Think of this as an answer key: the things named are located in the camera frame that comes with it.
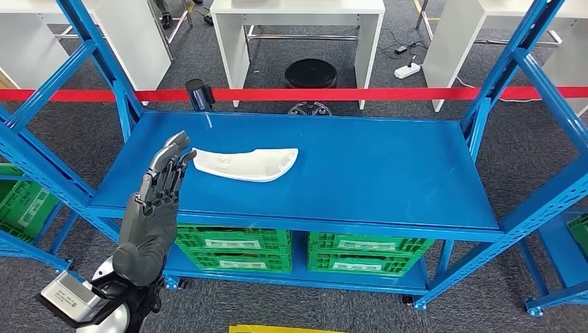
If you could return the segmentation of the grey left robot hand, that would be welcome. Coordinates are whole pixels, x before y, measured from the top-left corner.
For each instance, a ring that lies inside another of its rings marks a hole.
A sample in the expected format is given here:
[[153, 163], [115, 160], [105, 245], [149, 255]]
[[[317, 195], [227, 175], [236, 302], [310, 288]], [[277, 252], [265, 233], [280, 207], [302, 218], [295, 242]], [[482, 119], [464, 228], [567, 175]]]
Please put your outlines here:
[[183, 130], [168, 138], [151, 160], [138, 191], [128, 199], [112, 266], [138, 287], [159, 277], [176, 239], [180, 187], [197, 155], [195, 150], [182, 154], [189, 143]]

